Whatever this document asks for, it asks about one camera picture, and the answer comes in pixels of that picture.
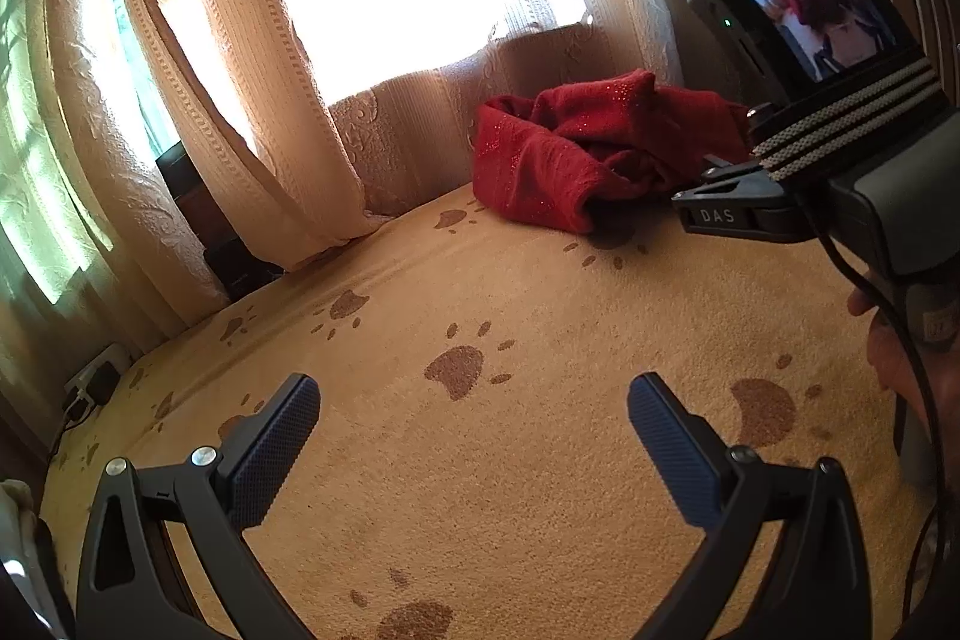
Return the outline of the person's right hand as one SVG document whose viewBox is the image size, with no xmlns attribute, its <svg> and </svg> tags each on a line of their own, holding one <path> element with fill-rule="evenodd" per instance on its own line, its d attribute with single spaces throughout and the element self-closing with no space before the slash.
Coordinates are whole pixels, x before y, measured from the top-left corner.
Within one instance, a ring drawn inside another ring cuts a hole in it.
<svg viewBox="0 0 960 640">
<path fill-rule="evenodd" d="M 867 362 L 874 367 L 878 383 L 885 390 L 903 396 L 905 401 L 926 424 L 923 400 L 918 383 L 908 362 L 905 349 L 893 328 L 882 315 L 872 319 L 866 342 Z M 947 351 L 921 351 L 924 369 L 928 372 L 929 385 L 939 414 L 940 438 L 944 448 L 946 482 L 950 489 L 958 487 L 958 443 L 960 443 L 960 360 L 958 341 Z"/>
</svg>

